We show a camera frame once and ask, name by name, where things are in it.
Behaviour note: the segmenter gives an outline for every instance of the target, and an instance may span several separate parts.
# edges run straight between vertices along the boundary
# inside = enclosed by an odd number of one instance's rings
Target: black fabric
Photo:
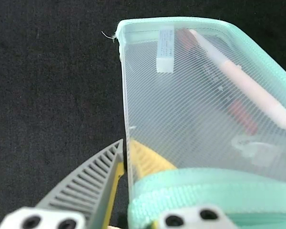
[[[0,0],[0,221],[124,138],[120,20],[231,22],[286,69],[286,0]],[[126,227],[126,177],[111,224]]]

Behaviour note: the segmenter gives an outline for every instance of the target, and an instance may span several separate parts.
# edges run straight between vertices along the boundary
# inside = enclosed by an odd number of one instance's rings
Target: clear plastic item
[[[224,21],[125,20],[115,36],[123,74],[130,225],[144,226],[168,206],[198,202],[215,202],[228,214],[286,212],[286,206],[264,206],[260,199],[272,197],[279,185],[286,188],[286,72]],[[265,194],[269,185],[272,193]],[[227,188],[245,199],[237,205],[236,197],[233,203],[223,196],[189,198],[200,193],[197,188],[206,188],[204,193]],[[176,197],[166,207],[159,200],[164,193]],[[240,207],[246,198],[256,201]],[[147,200],[156,203],[136,209]]]

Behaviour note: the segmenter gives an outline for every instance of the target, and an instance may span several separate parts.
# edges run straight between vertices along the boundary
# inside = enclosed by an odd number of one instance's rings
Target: zipper
[[[128,24],[134,23],[144,23],[144,22],[168,22],[168,21],[197,21],[197,22],[210,22],[210,21],[217,21],[224,24],[230,24],[226,21],[220,21],[217,19],[210,19],[210,18],[198,18],[198,17],[161,17],[161,18],[136,18],[136,19],[126,19],[120,21],[118,27],[115,32],[115,38],[119,39],[120,32],[122,27]]]

